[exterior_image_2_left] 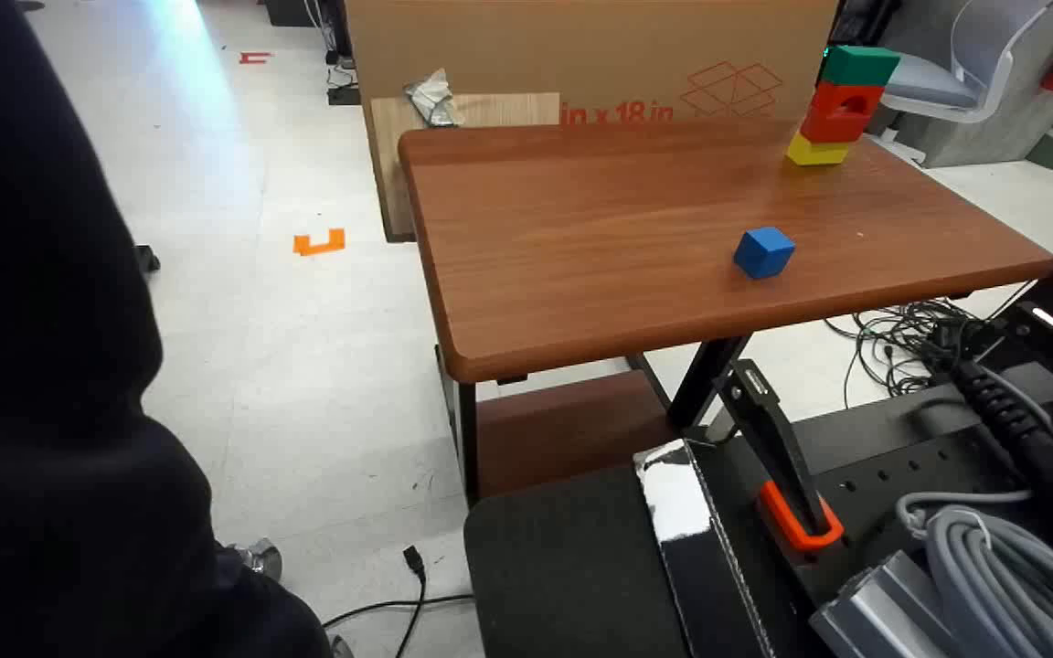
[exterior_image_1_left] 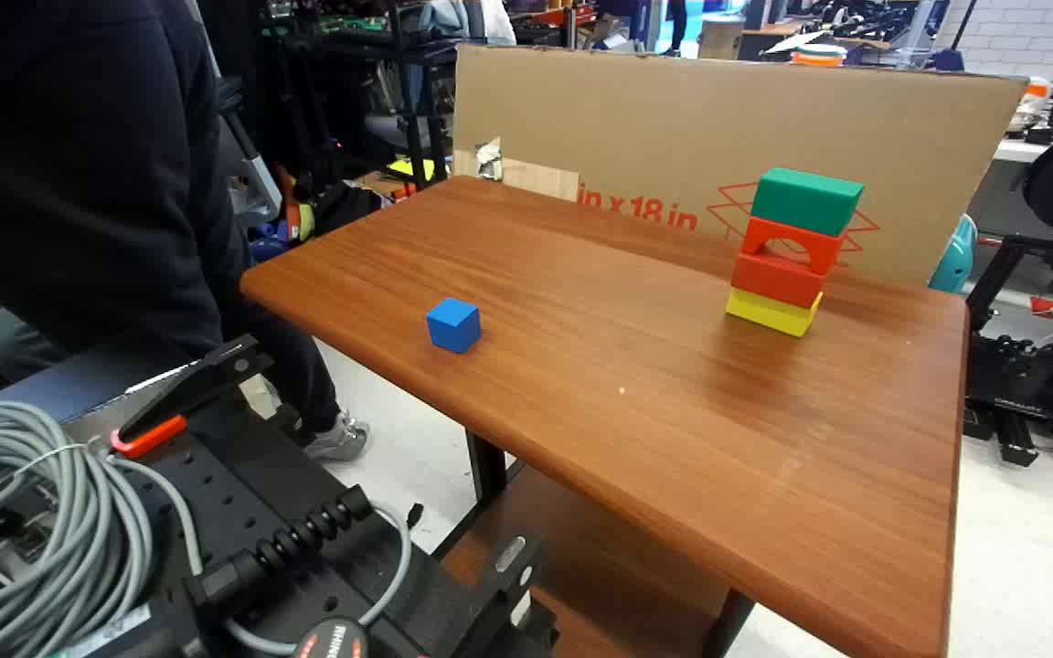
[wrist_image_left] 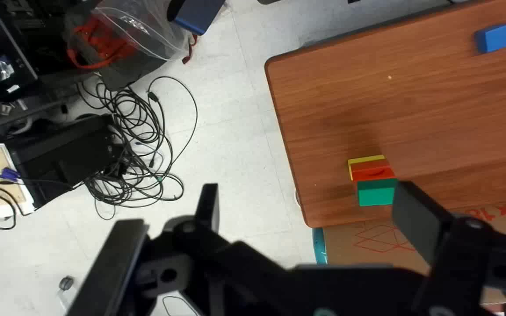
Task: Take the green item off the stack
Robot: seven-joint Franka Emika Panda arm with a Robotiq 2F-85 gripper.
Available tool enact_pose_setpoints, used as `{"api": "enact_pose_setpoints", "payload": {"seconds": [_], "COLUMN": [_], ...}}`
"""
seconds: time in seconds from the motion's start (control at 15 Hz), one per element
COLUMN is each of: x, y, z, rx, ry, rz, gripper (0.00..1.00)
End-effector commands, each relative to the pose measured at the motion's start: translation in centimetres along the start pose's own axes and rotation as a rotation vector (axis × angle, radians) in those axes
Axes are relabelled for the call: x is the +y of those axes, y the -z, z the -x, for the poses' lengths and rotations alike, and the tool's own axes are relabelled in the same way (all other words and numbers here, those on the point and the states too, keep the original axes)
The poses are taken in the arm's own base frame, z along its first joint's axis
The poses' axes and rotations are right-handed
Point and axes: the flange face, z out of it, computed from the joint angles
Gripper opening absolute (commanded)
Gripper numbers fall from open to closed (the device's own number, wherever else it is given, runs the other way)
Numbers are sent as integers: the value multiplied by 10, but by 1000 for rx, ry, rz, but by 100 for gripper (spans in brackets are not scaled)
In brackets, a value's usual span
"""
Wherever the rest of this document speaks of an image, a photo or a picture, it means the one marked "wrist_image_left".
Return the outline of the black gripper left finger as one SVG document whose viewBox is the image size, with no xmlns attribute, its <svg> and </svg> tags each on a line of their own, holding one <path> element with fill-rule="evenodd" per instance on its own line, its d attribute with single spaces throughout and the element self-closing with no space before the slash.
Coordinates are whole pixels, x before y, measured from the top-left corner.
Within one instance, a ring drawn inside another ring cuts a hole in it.
<svg viewBox="0 0 506 316">
<path fill-rule="evenodd" d="M 216 182 L 207 182 L 202 186 L 195 219 L 198 224 L 203 224 L 212 231 L 219 230 L 219 196 Z"/>
</svg>

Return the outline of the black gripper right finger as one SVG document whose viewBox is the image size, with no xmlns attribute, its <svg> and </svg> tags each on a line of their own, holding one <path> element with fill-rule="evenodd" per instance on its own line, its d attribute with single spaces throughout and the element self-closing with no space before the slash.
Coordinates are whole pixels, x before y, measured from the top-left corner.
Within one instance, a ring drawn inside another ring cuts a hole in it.
<svg viewBox="0 0 506 316">
<path fill-rule="evenodd" d="M 395 186 L 391 219 L 418 254 L 435 268 L 437 251 L 455 217 L 420 186 L 400 181 Z"/>
</svg>

